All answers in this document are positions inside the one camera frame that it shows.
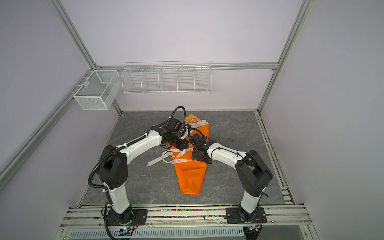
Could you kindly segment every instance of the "robotic arm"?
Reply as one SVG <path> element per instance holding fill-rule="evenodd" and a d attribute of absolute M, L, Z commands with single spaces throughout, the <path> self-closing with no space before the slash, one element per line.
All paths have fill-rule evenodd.
<path fill-rule="evenodd" d="M 190 136 L 192 131 L 199 132 L 199 130 L 193 128 L 187 130 L 189 125 L 183 124 L 173 117 L 179 108 L 184 110 L 185 122 L 185 109 L 179 106 L 167 121 L 151 127 L 141 137 L 116 147 L 108 145 L 104 148 L 101 160 L 93 168 L 88 178 L 88 184 L 91 187 L 103 188 L 111 207 L 108 217 L 121 225 L 130 224 L 135 217 L 125 188 L 128 177 L 127 164 L 148 149 L 158 145 L 165 148 L 170 144 L 182 151 L 188 148 L 188 141 L 184 139 L 188 135 L 194 146 L 193 160 L 208 164 L 211 164 L 212 160 L 218 160 L 236 169 L 245 191 L 236 214 L 231 216 L 232 219 L 235 218 L 234 220 L 239 222 L 252 222 L 256 217 L 260 197 L 265 194 L 264 190 L 273 178 L 271 171 L 259 154 L 253 150 L 249 152 L 233 150 L 214 140 L 207 140 L 203 134 Z M 103 185 L 92 183 L 96 173 Z"/>

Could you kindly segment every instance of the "mesh basket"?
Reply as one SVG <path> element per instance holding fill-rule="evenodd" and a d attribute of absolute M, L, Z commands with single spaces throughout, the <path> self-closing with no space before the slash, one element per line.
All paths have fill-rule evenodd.
<path fill-rule="evenodd" d="M 108 110 L 121 88 L 115 70 L 94 70 L 74 94 L 84 110 Z"/>
<path fill-rule="evenodd" d="M 124 68 L 122 90 L 127 94 L 146 93 L 210 93 L 210 65 L 158 68 Z"/>

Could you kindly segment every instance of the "black mounting plate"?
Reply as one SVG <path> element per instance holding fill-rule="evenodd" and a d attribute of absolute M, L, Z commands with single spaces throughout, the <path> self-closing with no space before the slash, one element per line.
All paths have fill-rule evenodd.
<path fill-rule="evenodd" d="M 147 220 L 147 209 L 132 209 L 133 216 L 139 218 L 139 225 L 145 225 L 145 221 Z M 111 217 L 107 219 L 108 226 L 121 226 L 115 219 Z M 132 221 L 128 225 L 137 225 L 137 218 L 133 218 Z"/>
<path fill-rule="evenodd" d="M 226 220 L 228 224 L 234 224 L 234 223 L 244 223 L 240 220 L 239 216 L 239 208 L 238 207 L 227 207 L 225 209 L 225 212 L 227 214 Z M 260 218 L 262 223 L 266 223 L 266 216 L 265 216 L 265 211 L 264 208 L 262 207 L 257 207 L 255 209 L 255 215 Z M 259 219 L 255 217 L 251 223 L 259 223 Z"/>

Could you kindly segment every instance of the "gray marble tabletop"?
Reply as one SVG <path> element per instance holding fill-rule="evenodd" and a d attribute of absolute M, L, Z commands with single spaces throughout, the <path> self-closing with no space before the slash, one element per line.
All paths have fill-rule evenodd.
<path fill-rule="evenodd" d="M 253 111 L 194 111 L 188 112 L 206 119 L 210 124 L 210 138 L 232 149 L 257 151 L 274 173 L 264 140 Z M 123 112 L 109 144 L 129 142 L 143 135 L 150 126 L 166 120 L 171 112 Z M 182 119 L 182 111 L 175 117 Z M 244 193 L 235 169 L 218 161 L 207 167 L 200 195 L 181 194 L 174 166 L 158 162 L 147 163 L 161 155 L 161 147 L 154 147 L 135 158 L 128 165 L 126 181 L 128 199 L 132 204 L 239 204 Z M 97 175 L 94 182 L 100 183 Z M 265 191 L 260 204 L 284 204 L 276 176 Z M 83 205 L 103 205 L 107 201 L 100 189 L 89 188 Z"/>

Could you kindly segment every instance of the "white ribbon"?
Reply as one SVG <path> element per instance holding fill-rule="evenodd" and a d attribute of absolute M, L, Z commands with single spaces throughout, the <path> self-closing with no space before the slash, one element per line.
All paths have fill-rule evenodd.
<path fill-rule="evenodd" d="M 160 162 L 161 160 L 163 162 L 170 163 L 170 164 L 193 161 L 193 160 L 189 160 L 189 159 L 176 159 L 176 160 L 172 160 L 172 161 L 168 162 L 168 161 L 165 160 L 165 158 L 168 157 L 168 156 L 171 156 L 171 157 L 181 157 L 181 156 L 183 156 L 186 152 L 193 150 L 193 148 L 191 146 L 192 145 L 189 145 L 189 147 L 187 149 L 184 149 L 183 151 L 180 151 L 179 149 L 169 149 L 167 151 L 164 151 L 164 152 L 161 153 L 161 157 L 158 157 L 155 160 L 152 160 L 152 161 L 148 162 L 147 163 L 147 167 L 152 166 L 153 164 L 155 164 L 157 162 Z"/>

